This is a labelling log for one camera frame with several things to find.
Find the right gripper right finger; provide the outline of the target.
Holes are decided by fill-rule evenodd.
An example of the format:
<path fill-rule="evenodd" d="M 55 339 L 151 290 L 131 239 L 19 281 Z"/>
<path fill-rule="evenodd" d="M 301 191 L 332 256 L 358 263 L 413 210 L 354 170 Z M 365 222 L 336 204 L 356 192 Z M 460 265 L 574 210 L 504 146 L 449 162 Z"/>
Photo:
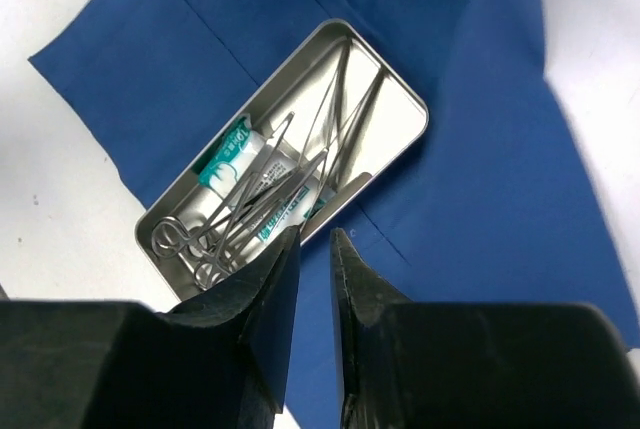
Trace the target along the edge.
<path fill-rule="evenodd" d="M 635 428 L 620 334 L 582 303 L 415 302 L 330 235 L 344 428 Z"/>

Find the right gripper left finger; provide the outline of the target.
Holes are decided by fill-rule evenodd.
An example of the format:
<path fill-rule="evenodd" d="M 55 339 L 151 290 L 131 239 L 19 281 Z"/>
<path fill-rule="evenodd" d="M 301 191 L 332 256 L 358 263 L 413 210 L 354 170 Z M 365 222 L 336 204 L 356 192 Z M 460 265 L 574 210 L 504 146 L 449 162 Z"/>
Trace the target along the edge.
<path fill-rule="evenodd" d="M 5 301 L 5 428 L 270 428 L 283 411 L 300 273 L 284 230 L 162 313 L 125 301 Z"/>

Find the steel needle holder forceps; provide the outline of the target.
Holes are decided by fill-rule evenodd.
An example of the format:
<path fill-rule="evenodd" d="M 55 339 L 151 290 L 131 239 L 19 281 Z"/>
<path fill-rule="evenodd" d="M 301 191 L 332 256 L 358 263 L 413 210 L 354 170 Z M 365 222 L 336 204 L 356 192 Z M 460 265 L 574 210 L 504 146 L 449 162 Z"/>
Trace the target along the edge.
<path fill-rule="evenodd" d="M 253 240 L 259 240 L 257 234 L 261 228 L 282 206 L 287 207 L 296 199 L 299 190 L 311 176 L 315 176 L 320 182 L 318 193 L 311 202 L 311 208 L 316 205 L 316 200 L 326 187 L 327 181 L 333 176 L 334 166 L 343 150 L 343 145 L 339 141 L 339 129 L 345 73 L 351 46 L 352 43 L 348 39 L 338 44 L 340 53 L 334 75 L 314 112 L 313 120 L 308 124 L 303 147 L 296 159 L 288 156 L 295 162 L 294 169 L 257 194 L 252 193 L 235 218 L 228 213 L 214 223 L 214 227 L 224 226 L 224 231 L 214 244 L 214 263 L 218 266 L 229 271 L 239 268 L 245 247 Z M 321 209 L 314 214 L 309 214 L 309 218 L 299 224 L 289 226 L 304 228 Z"/>

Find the blue surgical drape cloth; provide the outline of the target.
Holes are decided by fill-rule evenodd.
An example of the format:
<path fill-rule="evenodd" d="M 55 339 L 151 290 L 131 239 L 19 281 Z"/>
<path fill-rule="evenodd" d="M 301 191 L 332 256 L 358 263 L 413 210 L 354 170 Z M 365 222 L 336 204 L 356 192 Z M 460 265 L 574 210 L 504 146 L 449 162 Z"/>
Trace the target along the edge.
<path fill-rule="evenodd" d="M 337 218 L 418 301 L 589 302 L 630 347 L 614 244 L 543 77 L 541 0 L 91 0 L 33 67 L 152 204 L 323 21 L 426 102 L 422 141 Z"/>

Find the metal instrument tray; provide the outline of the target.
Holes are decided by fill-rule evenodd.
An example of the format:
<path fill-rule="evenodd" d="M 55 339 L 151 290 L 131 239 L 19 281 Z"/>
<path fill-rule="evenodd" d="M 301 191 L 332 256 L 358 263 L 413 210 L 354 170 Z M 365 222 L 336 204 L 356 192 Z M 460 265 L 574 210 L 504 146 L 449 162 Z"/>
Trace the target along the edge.
<path fill-rule="evenodd" d="M 189 299 L 289 226 L 313 238 L 428 122 L 426 103 L 350 24 L 325 21 L 151 205 L 137 243 Z"/>

